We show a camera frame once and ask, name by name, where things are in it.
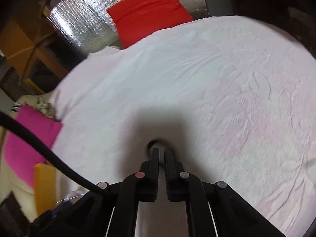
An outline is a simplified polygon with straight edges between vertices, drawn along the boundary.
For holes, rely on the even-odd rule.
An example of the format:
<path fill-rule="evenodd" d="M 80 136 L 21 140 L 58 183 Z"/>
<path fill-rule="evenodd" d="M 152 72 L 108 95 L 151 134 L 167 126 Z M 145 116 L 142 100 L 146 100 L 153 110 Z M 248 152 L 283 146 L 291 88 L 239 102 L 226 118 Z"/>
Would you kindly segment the white pink bedspread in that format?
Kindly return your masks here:
<path fill-rule="evenodd" d="M 122 181 L 163 139 L 286 236 L 315 219 L 315 58 L 274 26 L 211 17 L 106 47 L 50 101 L 63 124 L 53 152 L 91 182 Z"/>

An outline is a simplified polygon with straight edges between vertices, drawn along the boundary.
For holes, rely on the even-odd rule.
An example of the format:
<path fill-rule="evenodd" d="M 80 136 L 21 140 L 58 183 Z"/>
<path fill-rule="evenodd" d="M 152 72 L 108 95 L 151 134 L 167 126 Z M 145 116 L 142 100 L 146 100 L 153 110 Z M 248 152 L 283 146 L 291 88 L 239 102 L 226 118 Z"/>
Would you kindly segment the small red pillow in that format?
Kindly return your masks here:
<path fill-rule="evenodd" d="M 124 49 L 156 31 L 193 21 L 179 0 L 122 0 L 107 13 Z"/>

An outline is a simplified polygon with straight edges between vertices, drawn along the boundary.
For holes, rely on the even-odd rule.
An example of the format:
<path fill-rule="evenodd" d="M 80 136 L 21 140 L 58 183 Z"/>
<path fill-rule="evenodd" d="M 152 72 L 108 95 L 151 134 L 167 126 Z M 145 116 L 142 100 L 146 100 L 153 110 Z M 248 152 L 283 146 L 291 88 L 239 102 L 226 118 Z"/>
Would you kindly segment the cream leather sofa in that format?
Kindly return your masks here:
<path fill-rule="evenodd" d="M 1 202 L 13 193 L 23 214 L 30 222 L 33 222 L 38 217 L 34 190 L 17 177 L 7 165 L 3 155 L 6 139 L 7 130 L 1 127 Z"/>

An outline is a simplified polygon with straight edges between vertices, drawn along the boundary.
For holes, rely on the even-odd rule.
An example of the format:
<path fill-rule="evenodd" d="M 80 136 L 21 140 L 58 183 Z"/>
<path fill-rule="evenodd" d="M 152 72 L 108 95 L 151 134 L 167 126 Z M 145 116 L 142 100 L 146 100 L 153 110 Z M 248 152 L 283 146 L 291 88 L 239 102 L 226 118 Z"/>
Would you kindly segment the wooden cabinet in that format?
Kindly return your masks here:
<path fill-rule="evenodd" d="M 1 52 L 19 77 L 35 94 L 43 94 L 32 76 L 36 64 L 42 64 L 59 80 L 68 70 L 47 50 L 57 38 L 49 23 L 51 0 L 19 0 L 1 29 Z"/>

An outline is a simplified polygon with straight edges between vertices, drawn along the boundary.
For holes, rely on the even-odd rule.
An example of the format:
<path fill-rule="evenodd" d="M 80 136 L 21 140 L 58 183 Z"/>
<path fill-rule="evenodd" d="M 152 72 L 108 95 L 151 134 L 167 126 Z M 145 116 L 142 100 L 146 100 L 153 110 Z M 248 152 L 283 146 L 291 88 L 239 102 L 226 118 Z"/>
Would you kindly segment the silver foil insulation panel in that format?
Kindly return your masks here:
<path fill-rule="evenodd" d="M 107 9 L 122 0 L 61 0 L 48 19 L 58 33 L 82 55 L 105 47 L 123 48 Z M 209 16 L 205 0 L 179 0 L 194 20 Z"/>

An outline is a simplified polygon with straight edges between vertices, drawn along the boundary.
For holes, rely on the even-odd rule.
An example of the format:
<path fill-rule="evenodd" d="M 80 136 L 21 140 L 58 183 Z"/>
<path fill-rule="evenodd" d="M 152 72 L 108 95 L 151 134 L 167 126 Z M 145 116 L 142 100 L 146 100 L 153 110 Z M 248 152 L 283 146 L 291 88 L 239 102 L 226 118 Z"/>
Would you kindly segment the orange cardboard tray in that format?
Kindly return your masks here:
<path fill-rule="evenodd" d="M 56 207 L 56 169 L 53 166 L 34 165 L 34 195 L 38 216 Z"/>

